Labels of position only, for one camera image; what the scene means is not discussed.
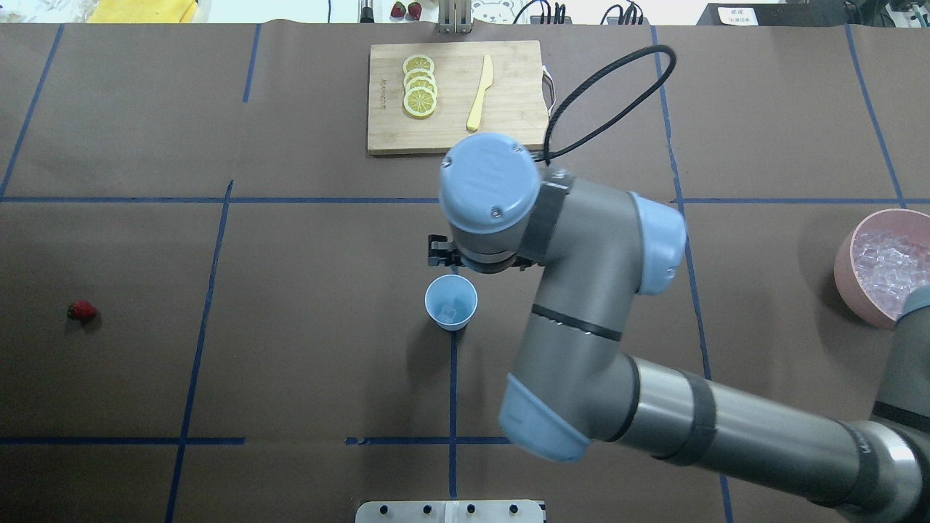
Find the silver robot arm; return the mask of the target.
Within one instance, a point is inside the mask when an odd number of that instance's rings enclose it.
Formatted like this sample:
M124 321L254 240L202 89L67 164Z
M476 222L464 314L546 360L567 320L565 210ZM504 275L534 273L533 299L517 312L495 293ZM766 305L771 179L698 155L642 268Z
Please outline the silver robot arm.
M905 302L869 420L844 423L621 351L634 297L664 292L683 261L676 209L540 170L498 133L445 154L439 202L452 239L432 264L543 268L499 411L511 443L579 461L592 442L617 442L850 521L928 520L927 287Z

